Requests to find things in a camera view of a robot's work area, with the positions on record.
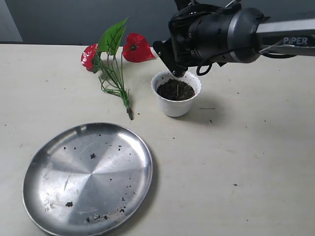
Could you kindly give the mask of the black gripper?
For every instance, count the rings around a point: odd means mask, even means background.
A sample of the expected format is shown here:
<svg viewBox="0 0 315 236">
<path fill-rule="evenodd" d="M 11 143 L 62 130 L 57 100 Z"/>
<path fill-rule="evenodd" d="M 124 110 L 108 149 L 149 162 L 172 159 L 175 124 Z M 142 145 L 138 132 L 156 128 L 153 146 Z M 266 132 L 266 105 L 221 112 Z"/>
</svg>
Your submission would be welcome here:
<svg viewBox="0 0 315 236">
<path fill-rule="evenodd" d="M 189 37 L 189 28 L 196 19 L 194 14 L 176 13 L 168 22 L 170 37 L 153 43 L 154 51 L 175 77 L 182 77 L 189 67 L 196 66 Z"/>
</svg>

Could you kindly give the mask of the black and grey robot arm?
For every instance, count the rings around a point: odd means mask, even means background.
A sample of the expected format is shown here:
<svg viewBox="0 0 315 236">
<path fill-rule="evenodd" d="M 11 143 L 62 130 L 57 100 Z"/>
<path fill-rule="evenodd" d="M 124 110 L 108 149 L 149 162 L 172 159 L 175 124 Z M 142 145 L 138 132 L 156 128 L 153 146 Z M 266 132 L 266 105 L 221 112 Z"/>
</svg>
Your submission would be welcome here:
<svg viewBox="0 0 315 236">
<path fill-rule="evenodd" d="M 251 63 L 260 56 L 288 59 L 315 54 L 313 11 L 271 18 L 233 0 L 220 7 L 194 0 L 176 1 L 178 12 L 168 28 L 170 38 L 156 41 L 154 51 L 175 77 L 190 67 L 203 76 L 214 63 Z"/>
</svg>

